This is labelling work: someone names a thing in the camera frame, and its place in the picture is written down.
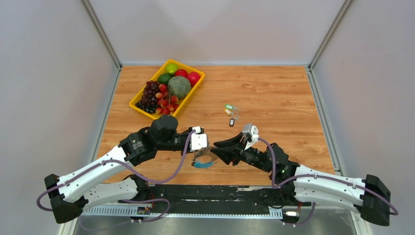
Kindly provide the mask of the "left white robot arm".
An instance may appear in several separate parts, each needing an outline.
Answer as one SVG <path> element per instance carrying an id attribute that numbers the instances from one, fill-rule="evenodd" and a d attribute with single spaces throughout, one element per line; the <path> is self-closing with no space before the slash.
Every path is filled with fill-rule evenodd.
<path id="1" fill-rule="evenodd" d="M 180 171 L 186 154 L 205 150 L 209 147 L 208 136 L 200 126 L 177 132 L 178 120 L 162 115 L 149 127 L 129 134 L 103 157 L 87 166 L 64 176 L 50 174 L 45 177 L 47 195 L 58 224 L 79 217 L 83 211 L 101 204 L 133 200 L 145 202 L 150 190 L 145 185 L 151 179 L 139 174 L 133 168 L 155 158 L 158 151 L 180 151 L 179 166 L 165 180 L 152 180 L 155 184 L 168 182 Z"/>

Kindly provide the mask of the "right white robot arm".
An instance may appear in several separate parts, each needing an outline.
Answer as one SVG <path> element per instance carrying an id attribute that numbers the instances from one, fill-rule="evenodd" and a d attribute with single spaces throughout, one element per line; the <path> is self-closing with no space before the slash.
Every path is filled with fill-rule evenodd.
<path id="1" fill-rule="evenodd" d="M 389 226 L 396 211 L 391 205 L 391 192 L 377 176 L 342 177 L 311 169 L 289 160 L 277 143 L 267 143 L 265 151 L 252 147 L 250 134 L 215 142 L 212 149 L 225 164 L 245 162 L 270 174 L 273 187 L 285 204 L 317 203 L 347 209 L 360 214 L 365 221 Z"/>

